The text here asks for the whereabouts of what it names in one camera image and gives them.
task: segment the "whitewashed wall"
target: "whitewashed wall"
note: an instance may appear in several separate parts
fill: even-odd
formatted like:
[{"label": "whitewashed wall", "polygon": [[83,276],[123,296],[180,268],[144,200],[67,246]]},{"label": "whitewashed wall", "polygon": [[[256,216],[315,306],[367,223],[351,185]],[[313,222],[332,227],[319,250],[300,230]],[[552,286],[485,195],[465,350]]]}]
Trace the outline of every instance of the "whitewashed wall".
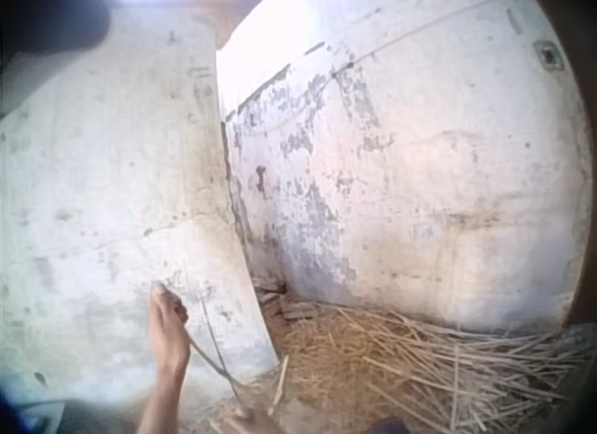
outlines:
[{"label": "whitewashed wall", "polygon": [[217,62],[253,275],[469,329],[561,322],[589,129],[535,0],[264,0]]},{"label": "whitewashed wall", "polygon": [[[26,82],[27,63],[8,73]],[[74,56],[0,130],[0,370],[13,400],[122,407],[144,396],[156,280],[181,296],[190,333],[214,354],[205,298],[239,379],[275,365],[230,212],[214,34],[193,8],[114,11],[105,42]],[[220,391],[226,381],[193,356],[186,410]]]}]

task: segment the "hay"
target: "hay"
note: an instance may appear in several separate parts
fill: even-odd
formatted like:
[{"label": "hay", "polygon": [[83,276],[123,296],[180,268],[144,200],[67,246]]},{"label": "hay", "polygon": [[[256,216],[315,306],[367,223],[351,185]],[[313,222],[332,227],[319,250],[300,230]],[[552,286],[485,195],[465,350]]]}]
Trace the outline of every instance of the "hay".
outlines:
[{"label": "hay", "polygon": [[519,432],[566,401],[559,384],[594,347],[588,340],[571,345],[561,332],[468,333],[332,305],[317,305],[317,313],[292,323],[266,318],[287,367],[242,392],[267,409],[284,391],[282,401],[299,398],[324,412],[330,433],[359,433],[387,416],[420,433]]}]

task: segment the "hand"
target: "hand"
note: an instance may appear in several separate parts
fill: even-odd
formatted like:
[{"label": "hand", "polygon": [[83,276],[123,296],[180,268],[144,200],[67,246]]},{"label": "hand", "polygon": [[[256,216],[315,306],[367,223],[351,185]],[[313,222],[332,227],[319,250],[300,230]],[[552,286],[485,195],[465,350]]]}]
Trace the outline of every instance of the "hand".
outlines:
[{"label": "hand", "polygon": [[176,294],[163,284],[151,288],[148,325],[160,377],[181,381],[185,377],[190,357],[187,320],[187,308]]},{"label": "hand", "polygon": [[238,415],[226,420],[229,434],[284,434],[266,413],[255,411],[251,418]]}]

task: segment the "white wall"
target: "white wall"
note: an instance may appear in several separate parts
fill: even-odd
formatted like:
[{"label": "white wall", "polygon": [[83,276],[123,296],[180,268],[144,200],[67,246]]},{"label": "white wall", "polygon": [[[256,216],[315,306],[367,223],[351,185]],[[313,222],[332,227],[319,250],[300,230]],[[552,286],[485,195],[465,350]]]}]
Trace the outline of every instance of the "white wall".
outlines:
[{"label": "white wall", "polygon": [[[141,398],[155,372],[146,307],[156,280],[181,296],[189,332],[214,354],[205,298],[239,379],[275,365],[230,212],[214,34],[193,8],[114,11],[105,42],[0,130],[0,360],[11,398]],[[183,413],[220,391],[227,383],[193,356]]]},{"label": "white wall", "polygon": [[543,40],[562,52],[535,0],[264,0],[217,58],[252,274],[463,328],[560,323],[592,171]]}]

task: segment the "concrete wall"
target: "concrete wall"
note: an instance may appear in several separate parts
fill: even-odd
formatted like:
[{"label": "concrete wall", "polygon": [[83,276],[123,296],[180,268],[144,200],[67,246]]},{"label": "concrete wall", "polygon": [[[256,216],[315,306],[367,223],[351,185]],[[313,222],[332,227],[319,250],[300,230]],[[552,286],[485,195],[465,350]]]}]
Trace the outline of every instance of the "concrete wall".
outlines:
[{"label": "concrete wall", "polygon": [[[26,82],[27,63],[7,75]],[[239,379],[275,365],[230,212],[214,33],[193,8],[115,10],[105,42],[72,56],[0,131],[0,370],[13,400],[141,398],[156,280],[215,357],[205,298]],[[193,356],[183,413],[220,391],[227,382]]]},{"label": "concrete wall", "polygon": [[253,275],[469,329],[561,322],[590,145],[535,0],[264,0],[217,62]]}]

